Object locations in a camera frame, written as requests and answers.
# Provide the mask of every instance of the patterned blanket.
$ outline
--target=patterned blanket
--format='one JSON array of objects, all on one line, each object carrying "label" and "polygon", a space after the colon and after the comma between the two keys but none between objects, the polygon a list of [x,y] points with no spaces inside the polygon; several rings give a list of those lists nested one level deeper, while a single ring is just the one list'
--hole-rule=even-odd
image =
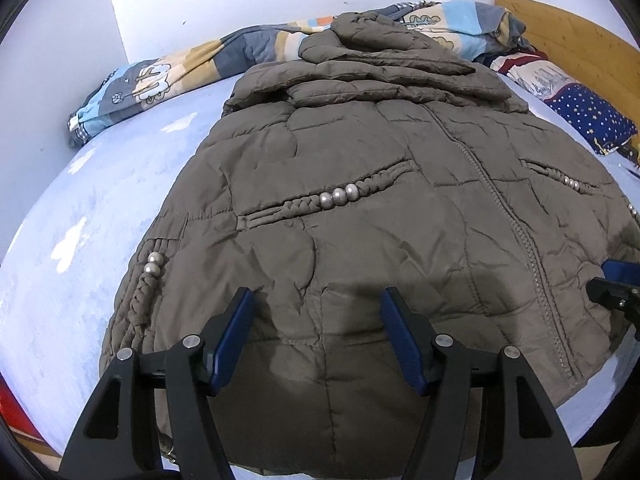
[{"label": "patterned blanket", "polygon": [[[464,59],[527,48],[524,23],[503,7],[456,0],[393,4],[374,12],[431,36]],[[133,115],[185,92],[267,61],[299,59],[298,47],[309,34],[331,26],[332,16],[242,28],[220,40],[114,70],[68,122],[69,144],[83,146]]]}]

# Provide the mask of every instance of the blue gripper pad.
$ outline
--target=blue gripper pad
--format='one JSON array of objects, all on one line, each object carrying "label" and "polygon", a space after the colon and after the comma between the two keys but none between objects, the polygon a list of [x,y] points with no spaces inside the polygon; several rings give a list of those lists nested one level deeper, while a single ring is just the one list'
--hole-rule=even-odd
[{"label": "blue gripper pad", "polygon": [[607,260],[602,264],[602,272],[604,272],[604,278],[610,282],[640,286],[640,264]]},{"label": "blue gripper pad", "polygon": [[422,373],[422,354],[388,289],[380,295],[380,317],[404,380],[418,395],[425,396],[428,383]]},{"label": "blue gripper pad", "polygon": [[254,322],[254,312],[254,294],[246,288],[236,311],[226,326],[220,343],[216,347],[213,374],[210,381],[211,389],[215,395],[231,381],[242,347]]}]

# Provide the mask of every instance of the light blue bed sheet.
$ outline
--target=light blue bed sheet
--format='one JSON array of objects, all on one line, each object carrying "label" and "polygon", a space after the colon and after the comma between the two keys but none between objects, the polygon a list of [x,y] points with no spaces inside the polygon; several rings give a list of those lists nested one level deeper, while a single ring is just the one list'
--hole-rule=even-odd
[{"label": "light blue bed sheet", "polygon": [[[237,79],[105,130],[53,181],[16,233],[0,267],[0,373],[60,453],[97,383],[102,338],[130,256]],[[588,148],[551,108],[503,79],[536,115]],[[640,209],[640,181],[624,169],[632,164],[617,154],[599,160]],[[603,369],[558,409],[572,442],[603,412],[639,354],[627,334]],[[469,478],[471,468],[472,461],[463,462],[458,478]],[[261,478],[234,472],[239,479]]]}]

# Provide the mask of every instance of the red object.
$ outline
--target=red object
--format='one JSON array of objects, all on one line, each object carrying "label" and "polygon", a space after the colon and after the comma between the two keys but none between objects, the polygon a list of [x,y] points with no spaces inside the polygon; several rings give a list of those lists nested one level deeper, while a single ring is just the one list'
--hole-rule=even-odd
[{"label": "red object", "polygon": [[6,423],[14,428],[35,438],[42,439],[38,430],[24,413],[18,401],[15,400],[14,394],[4,382],[0,375],[0,413]]},{"label": "red object", "polygon": [[504,64],[500,67],[500,70],[498,70],[498,73],[507,75],[507,72],[514,66],[523,66],[527,63],[531,63],[532,61],[540,60],[546,61],[546,54],[540,52],[539,50],[536,51],[536,54],[530,54],[530,56],[520,56],[513,59],[507,59],[507,61],[505,61]]}]

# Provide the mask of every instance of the jacket zipper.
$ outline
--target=jacket zipper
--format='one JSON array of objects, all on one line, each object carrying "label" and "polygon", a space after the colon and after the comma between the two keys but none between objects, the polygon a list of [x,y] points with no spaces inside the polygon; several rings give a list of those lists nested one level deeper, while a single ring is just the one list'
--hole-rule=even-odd
[{"label": "jacket zipper", "polygon": [[529,259],[529,268],[533,273],[534,286],[536,289],[538,302],[543,308],[547,325],[549,326],[549,328],[552,328],[554,332],[553,336],[554,336],[554,344],[556,346],[556,357],[558,358],[558,361],[560,363],[560,367],[562,368],[562,373],[564,374],[564,376],[568,379],[574,379],[575,371],[573,370],[571,363],[569,362],[567,348],[565,344],[562,342],[562,338],[560,337],[561,329],[560,329],[559,313],[557,312],[557,309],[553,308],[552,306],[553,300],[549,298],[549,295],[546,292],[545,281],[543,278],[542,264],[540,263],[539,257],[536,254],[533,240],[524,231],[516,215],[510,209],[507,208],[507,206],[505,205],[505,203],[503,202],[500,196],[500,192],[498,192],[497,188],[494,186],[494,183],[491,181],[491,178],[486,174],[486,171],[484,170],[480,162],[476,159],[476,156],[471,152],[471,150],[469,150],[467,145],[464,142],[453,137],[449,133],[449,131],[446,129],[445,125],[442,123],[440,118],[432,110],[430,110],[427,106],[424,106],[424,109],[429,112],[429,114],[436,121],[436,123],[438,124],[440,129],[443,131],[443,133],[459,147],[459,149],[465,155],[467,160],[474,167],[474,169],[476,170],[476,173],[478,173],[478,176],[480,177],[480,181],[482,182],[482,185],[489,191],[489,193],[493,197],[494,202],[496,203],[500,211],[502,211],[506,215],[506,217],[508,218],[511,224],[513,231],[517,234],[518,238],[520,239],[521,245],[523,245],[523,247],[527,251],[527,257]]}]

